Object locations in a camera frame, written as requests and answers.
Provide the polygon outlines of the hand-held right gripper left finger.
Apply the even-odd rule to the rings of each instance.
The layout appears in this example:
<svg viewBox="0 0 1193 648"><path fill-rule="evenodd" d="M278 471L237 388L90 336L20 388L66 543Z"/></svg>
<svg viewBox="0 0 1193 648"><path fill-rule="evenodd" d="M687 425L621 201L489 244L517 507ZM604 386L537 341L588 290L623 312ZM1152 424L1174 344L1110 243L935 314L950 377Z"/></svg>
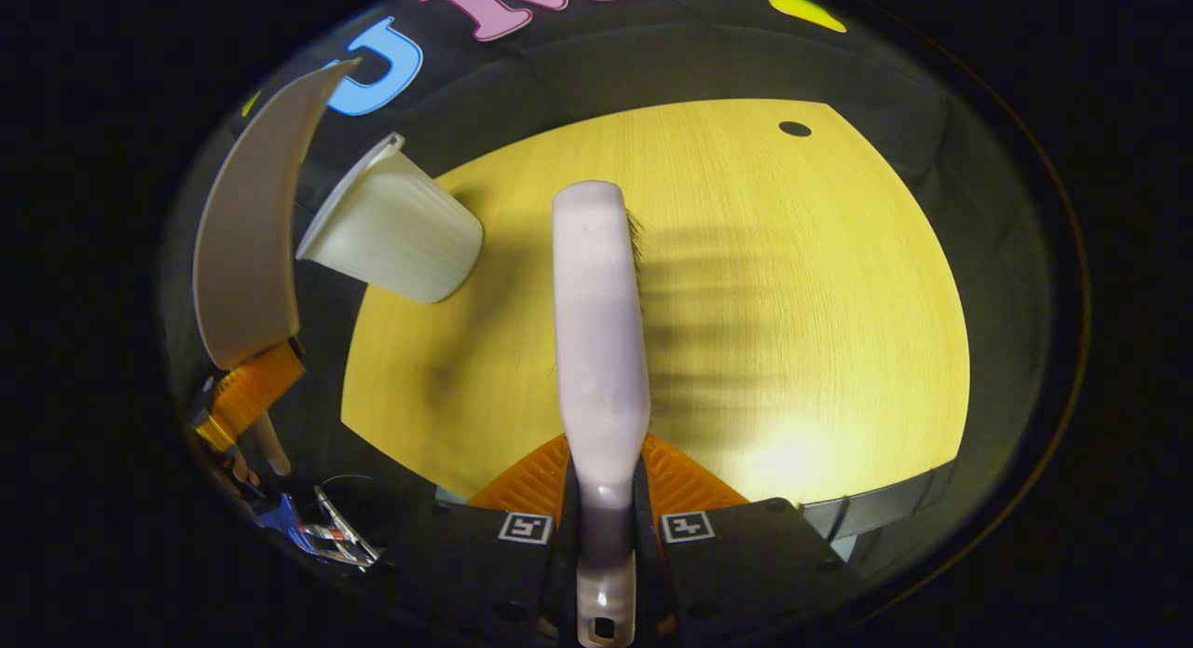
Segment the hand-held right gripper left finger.
<svg viewBox="0 0 1193 648"><path fill-rule="evenodd" d="M418 612L460 635L557 635L569 470L560 434L468 501L431 502L401 533L401 569Z"/></svg>

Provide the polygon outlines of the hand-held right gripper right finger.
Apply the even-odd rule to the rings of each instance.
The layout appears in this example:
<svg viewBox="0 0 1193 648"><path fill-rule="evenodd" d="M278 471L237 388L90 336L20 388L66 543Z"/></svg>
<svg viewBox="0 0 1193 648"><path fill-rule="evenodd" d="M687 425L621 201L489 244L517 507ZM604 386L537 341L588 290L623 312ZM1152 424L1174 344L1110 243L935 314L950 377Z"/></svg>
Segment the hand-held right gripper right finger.
<svg viewBox="0 0 1193 648"><path fill-rule="evenodd" d="M749 501L648 434L638 465L638 605L653 635L817 635L861 584L801 507Z"/></svg>

